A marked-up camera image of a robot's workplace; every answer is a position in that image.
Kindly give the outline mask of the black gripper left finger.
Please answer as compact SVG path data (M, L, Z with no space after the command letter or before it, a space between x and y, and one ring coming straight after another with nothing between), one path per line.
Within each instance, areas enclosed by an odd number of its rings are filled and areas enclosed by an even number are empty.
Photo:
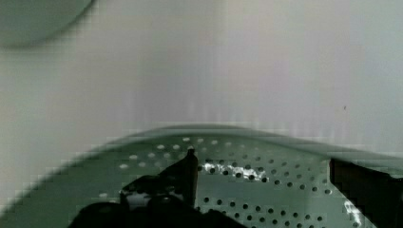
M120 203L130 210L146 206L154 197L173 196L187 205L196 200L199 161L190 147L184 158L171 164L157 175L144 175L124 186Z

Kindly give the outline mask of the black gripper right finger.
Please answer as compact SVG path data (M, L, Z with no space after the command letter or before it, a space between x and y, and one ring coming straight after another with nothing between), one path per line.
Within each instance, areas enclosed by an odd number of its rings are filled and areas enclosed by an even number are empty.
M331 159L330 183L377 228L402 228L402 179Z

